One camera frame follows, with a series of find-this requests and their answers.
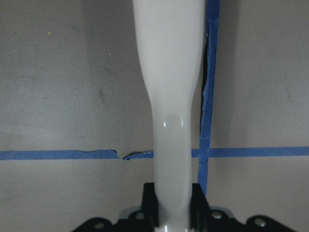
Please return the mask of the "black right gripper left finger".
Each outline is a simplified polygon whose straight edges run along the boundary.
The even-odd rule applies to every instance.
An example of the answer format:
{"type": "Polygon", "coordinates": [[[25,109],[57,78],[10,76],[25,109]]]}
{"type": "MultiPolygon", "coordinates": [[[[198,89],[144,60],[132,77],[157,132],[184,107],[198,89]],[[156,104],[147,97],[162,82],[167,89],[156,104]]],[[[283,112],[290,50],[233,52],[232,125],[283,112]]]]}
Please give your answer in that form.
{"type": "Polygon", "coordinates": [[[141,211],[145,215],[146,221],[150,224],[150,227],[158,227],[158,200],[155,194],[154,182],[145,183],[143,185],[141,211]]]}

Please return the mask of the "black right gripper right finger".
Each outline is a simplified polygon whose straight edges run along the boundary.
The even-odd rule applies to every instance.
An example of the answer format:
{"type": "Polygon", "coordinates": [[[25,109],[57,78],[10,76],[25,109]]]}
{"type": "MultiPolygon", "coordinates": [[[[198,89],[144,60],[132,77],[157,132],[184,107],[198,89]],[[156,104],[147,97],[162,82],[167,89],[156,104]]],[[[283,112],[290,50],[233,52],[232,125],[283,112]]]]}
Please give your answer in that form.
{"type": "Polygon", "coordinates": [[[193,230],[208,229],[209,204],[202,187],[198,183],[192,184],[192,197],[190,202],[190,225],[193,230]]]}

